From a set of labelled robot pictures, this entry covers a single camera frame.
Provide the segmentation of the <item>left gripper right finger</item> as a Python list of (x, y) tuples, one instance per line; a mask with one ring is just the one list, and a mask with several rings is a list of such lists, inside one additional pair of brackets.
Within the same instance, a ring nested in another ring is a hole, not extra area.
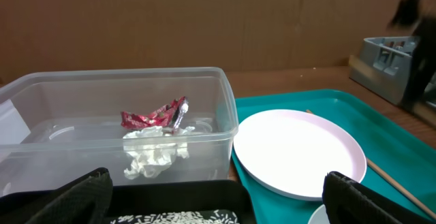
[(324, 178), (322, 201), (330, 224), (432, 224), (340, 172)]

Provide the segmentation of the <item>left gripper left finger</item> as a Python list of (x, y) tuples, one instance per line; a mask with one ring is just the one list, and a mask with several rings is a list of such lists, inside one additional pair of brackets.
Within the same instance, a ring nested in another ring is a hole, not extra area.
[(58, 189), (9, 194), (1, 198), (1, 223), (101, 223), (112, 190), (100, 167)]

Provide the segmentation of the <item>grey bowl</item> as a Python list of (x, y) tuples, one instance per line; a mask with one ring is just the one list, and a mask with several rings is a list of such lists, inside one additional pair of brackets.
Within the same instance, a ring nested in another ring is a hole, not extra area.
[(313, 212), (307, 224), (330, 224), (325, 205), (322, 204)]

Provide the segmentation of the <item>wooden chopstick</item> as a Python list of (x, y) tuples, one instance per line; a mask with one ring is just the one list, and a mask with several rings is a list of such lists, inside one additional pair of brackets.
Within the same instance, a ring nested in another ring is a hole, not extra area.
[[(372, 120), (376, 122), (387, 121), (390, 124), (392, 122), (387, 119), (385, 116), (381, 115), (379, 112), (367, 112), (364, 115), (370, 116)], [(421, 211), (430, 216), (433, 220), (435, 220), (435, 213), (427, 207), (424, 203), (422, 203), (415, 195), (410, 193), (404, 186), (398, 183), (393, 177), (391, 177), (388, 173), (386, 173), (383, 169), (380, 168), (376, 163), (372, 162), (369, 158), (366, 158), (367, 165), (376, 172), (379, 176), (381, 176), (386, 182), (388, 182), (391, 186), (393, 186), (398, 192), (403, 194), (409, 201), (411, 201), (415, 206), (417, 206)]]

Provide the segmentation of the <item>large white plate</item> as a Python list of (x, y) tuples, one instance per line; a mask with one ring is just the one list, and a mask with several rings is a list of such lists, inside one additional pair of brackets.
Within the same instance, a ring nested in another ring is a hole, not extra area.
[(243, 120), (234, 136), (240, 164), (263, 187), (286, 197), (320, 201), (332, 171), (361, 182), (367, 158), (335, 123), (297, 110), (267, 110)]

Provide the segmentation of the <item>white tissue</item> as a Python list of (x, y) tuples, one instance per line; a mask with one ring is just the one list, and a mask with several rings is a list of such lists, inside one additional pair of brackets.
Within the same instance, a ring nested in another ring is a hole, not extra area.
[(131, 157), (130, 168), (124, 169), (127, 179), (139, 176), (156, 178), (167, 170), (178, 157), (189, 158), (186, 142), (168, 144), (144, 144), (145, 138), (171, 137), (169, 128), (153, 126), (139, 131), (132, 131), (123, 136), (124, 140), (139, 139), (139, 142), (124, 142), (123, 150)]

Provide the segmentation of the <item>pile of rice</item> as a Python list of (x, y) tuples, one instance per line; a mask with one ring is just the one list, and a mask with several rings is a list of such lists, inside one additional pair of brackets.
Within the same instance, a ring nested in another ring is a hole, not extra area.
[(229, 210), (164, 212), (160, 214), (124, 215), (108, 218), (107, 224), (239, 224)]

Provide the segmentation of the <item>red snack wrapper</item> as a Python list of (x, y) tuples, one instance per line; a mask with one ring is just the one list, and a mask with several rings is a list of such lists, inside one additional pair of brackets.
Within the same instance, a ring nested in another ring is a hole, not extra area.
[(169, 128), (171, 133), (175, 134), (188, 110), (188, 99), (186, 97), (180, 97), (148, 115), (121, 112), (121, 126), (125, 129), (136, 131), (158, 126)]

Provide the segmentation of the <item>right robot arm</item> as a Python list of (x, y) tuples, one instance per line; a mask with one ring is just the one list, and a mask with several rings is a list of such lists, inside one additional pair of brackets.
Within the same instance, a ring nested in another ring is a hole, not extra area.
[(420, 12), (420, 0), (400, 0), (389, 25), (401, 28), (417, 25), (412, 35), (418, 38), (418, 43), (411, 55), (409, 79), (401, 101), (410, 111), (435, 74), (435, 17)]

